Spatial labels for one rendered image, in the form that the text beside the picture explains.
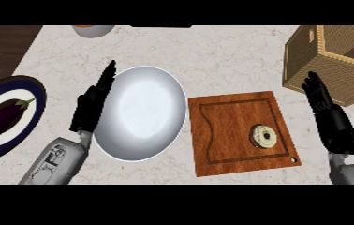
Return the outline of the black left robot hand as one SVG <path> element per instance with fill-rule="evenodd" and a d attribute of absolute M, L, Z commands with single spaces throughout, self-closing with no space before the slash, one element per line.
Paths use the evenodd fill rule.
<path fill-rule="evenodd" d="M 74 132 L 93 132 L 97 127 L 103 103 L 109 94 L 112 83 L 115 81 L 115 65 L 116 62 L 110 61 L 100 74 L 97 84 L 91 85 L 85 93 L 76 97 L 76 109 L 69 126 L 69 130 Z"/>

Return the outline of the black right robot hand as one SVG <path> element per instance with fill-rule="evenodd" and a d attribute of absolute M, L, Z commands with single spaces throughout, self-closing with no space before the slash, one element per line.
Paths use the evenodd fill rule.
<path fill-rule="evenodd" d="M 320 141 L 332 154 L 354 155 L 354 125 L 342 107 L 333 103 L 318 74 L 308 72 L 301 85 L 315 117 Z"/>

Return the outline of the pale frosted cupcake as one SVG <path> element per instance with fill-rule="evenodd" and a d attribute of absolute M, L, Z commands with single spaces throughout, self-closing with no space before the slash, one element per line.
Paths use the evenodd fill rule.
<path fill-rule="evenodd" d="M 262 124 L 253 125 L 251 130 L 251 142 L 258 148 L 273 148 L 277 144 L 276 131 Z"/>

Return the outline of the tan wicker basket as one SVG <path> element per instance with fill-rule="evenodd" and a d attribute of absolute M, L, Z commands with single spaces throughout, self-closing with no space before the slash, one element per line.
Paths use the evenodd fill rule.
<path fill-rule="evenodd" d="M 332 100 L 354 105 L 354 25 L 301 25 L 284 44 L 281 86 L 302 92 L 312 71 Z"/>

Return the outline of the brown wooden cutting board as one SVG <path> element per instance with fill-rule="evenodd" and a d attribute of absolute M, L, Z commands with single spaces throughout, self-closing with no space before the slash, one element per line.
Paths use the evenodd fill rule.
<path fill-rule="evenodd" d="M 271 91 L 187 99 L 196 176 L 301 165 Z M 276 132 L 273 148 L 255 147 L 253 126 Z"/>

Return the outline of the large white bowl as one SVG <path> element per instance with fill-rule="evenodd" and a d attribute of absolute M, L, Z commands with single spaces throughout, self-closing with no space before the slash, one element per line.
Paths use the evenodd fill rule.
<path fill-rule="evenodd" d="M 133 67 L 115 76 L 94 139 L 116 160 L 152 159 L 172 145 L 186 123 L 187 98 L 174 76 L 158 67 Z"/>

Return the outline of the white plate with blue rim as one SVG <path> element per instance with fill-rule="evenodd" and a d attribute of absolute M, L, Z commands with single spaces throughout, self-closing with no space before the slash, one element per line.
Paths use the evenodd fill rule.
<path fill-rule="evenodd" d="M 15 126 L 0 134 L 0 157 L 25 140 L 44 112 L 47 94 L 38 79 L 23 75 L 0 79 L 0 103 L 13 98 L 22 100 L 32 98 L 32 102 Z"/>

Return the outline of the purple eggplant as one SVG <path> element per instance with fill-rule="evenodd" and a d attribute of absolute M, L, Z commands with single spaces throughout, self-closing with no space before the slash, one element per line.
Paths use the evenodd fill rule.
<path fill-rule="evenodd" d="M 0 134 L 17 123 L 34 99 L 9 99 L 0 103 Z"/>

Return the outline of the small grey bowl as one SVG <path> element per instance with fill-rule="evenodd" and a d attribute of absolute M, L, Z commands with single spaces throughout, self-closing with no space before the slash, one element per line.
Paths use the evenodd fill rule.
<path fill-rule="evenodd" d="M 82 38 L 99 38 L 112 31 L 113 25 L 72 26 L 72 28 Z"/>

